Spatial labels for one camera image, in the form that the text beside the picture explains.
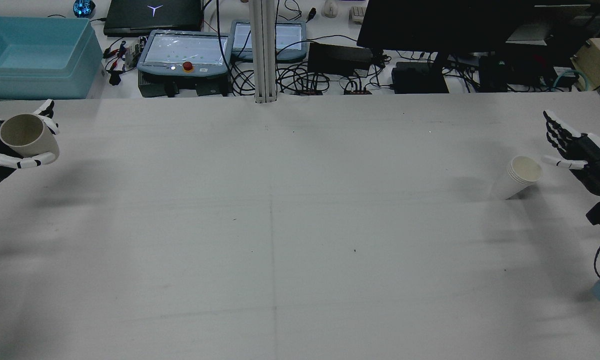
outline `laptop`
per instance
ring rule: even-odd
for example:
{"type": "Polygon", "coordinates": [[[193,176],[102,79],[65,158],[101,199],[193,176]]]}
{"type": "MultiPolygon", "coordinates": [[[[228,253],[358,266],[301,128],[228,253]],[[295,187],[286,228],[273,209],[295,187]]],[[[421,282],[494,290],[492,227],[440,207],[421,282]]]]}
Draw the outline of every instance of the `laptop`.
{"type": "Polygon", "coordinates": [[[104,34],[137,37],[155,29],[198,32],[202,21],[202,0],[111,0],[104,34]]]}

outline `white paper cup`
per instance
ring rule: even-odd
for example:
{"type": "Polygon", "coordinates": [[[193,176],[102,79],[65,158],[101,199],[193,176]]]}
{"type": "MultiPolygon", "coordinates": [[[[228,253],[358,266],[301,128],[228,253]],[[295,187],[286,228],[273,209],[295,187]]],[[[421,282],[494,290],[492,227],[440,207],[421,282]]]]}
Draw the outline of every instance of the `white paper cup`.
{"type": "Polygon", "coordinates": [[[542,176],[542,168],[533,159],[516,156],[506,165],[506,171],[493,183],[490,195],[497,199],[511,196],[535,184],[542,176]]]}
{"type": "Polygon", "coordinates": [[[0,140],[25,158],[53,153],[57,159],[60,155],[55,136],[35,114],[19,114],[4,121],[0,127],[0,140]]]}

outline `aluminum profile pole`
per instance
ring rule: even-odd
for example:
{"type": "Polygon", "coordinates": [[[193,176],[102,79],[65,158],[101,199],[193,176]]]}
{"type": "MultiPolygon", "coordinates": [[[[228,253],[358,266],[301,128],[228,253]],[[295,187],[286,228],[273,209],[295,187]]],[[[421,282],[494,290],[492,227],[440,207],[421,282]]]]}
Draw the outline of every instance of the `aluminum profile pole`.
{"type": "Polygon", "coordinates": [[[256,102],[277,99],[275,84],[275,1],[249,0],[256,102]]]}

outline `light blue plastic bin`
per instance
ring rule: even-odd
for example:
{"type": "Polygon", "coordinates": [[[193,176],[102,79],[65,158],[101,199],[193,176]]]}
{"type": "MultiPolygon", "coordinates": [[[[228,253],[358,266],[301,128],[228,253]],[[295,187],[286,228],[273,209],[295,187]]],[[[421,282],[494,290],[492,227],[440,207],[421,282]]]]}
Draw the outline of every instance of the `light blue plastic bin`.
{"type": "Polygon", "coordinates": [[[0,100],[84,99],[101,61],[86,18],[0,16],[0,100]]]}

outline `laptop logo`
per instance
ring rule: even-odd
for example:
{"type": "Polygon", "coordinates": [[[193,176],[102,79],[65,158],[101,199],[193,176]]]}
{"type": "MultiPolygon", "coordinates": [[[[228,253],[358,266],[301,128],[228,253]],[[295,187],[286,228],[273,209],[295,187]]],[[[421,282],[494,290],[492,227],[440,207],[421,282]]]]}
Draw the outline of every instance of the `laptop logo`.
{"type": "Polygon", "coordinates": [[[164,5],[160,5],[160,6],[156,6],[156,7],[152,7],[150,5],[147,5],[146,7],[151,8],[153,10],[153,17],[155,18],[155,10],[163,7],[164,5]]]}

